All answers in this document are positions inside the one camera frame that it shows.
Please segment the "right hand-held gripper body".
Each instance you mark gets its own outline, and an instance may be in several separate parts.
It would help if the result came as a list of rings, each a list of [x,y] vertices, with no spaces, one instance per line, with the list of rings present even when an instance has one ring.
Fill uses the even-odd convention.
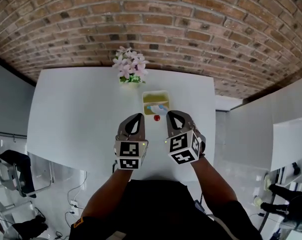
[[[203,157],[206,138],[197,128],[176,134],[165,140],[168,156],[178,165],[193,163]]]

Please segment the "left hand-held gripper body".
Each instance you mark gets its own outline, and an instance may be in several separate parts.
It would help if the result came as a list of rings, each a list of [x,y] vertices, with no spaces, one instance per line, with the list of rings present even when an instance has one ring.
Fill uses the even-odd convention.
[[[142,166],[148,149],[148,140],[144,134],[115,137],[114,152],[120,170],[137,170]]]

